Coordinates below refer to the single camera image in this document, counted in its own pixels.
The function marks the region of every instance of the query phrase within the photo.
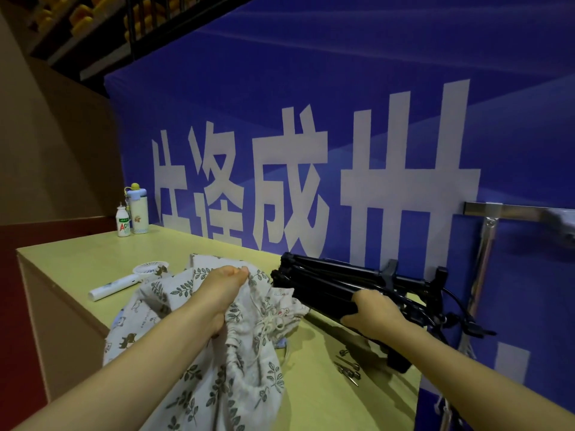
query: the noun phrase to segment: leaf print fabric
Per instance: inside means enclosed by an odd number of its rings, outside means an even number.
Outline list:
[[[122,323],[106,338],[104,364],[124,350],[120,346],[129,347],[184,305],[212,269],[225,265],[248,266],[248,281],[227,309],[225,327],[183,371],[142,431],[272,426],[286,390],[273,342],[295,328],[309,309],[293,299],[292,289],[271,289],[268,275],[244,261],[193,254],[183,272],[172,277],[161,269],[144,280],[125,306]]]

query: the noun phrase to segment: table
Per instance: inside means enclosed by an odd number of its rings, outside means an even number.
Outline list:
[[[247,260],[268,273],[279,266],[277,254],[160,226],[126,238],[102,233],[18,249],[49,402],[101,368],[109,326],[137,285],[97,302],[88,300],[88,291],[147,261],[167,261],[173,274],[181,272],[190,253]],[[291,354],[282,369],[287,391],[275,430],[413,429],[417,369],[404,375],[387,370],[375,344],[316,312],[301,321],[289,342]],[[346,347],[362,367],[359,387],[333,363]]]

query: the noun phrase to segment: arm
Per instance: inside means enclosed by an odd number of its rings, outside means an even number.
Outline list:
[[[186,304],[14,431],[140,429],[210,337],[222,328],[224,313],[247,276],[245,267],[212,270]]]
[[[388,297],[361,290],[353,300],[358,313],[344,316],[341,323],[406,357],[473,429],[575,429],[575,415],[441,343],[404,319]]]

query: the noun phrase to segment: red floor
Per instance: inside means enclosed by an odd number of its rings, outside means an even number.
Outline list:
[[[0,431],[46,405],[16,248],[115,230],[113,218],[0,226]]]

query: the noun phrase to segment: forearm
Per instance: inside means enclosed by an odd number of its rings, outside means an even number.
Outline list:
[[[444,345],[416,325],[407,323],[386,341],[477,431],[575,429],[575,416],[567,410]]]
[[[211,336],[211,316],[189,302],[18,431],[137,430]]]

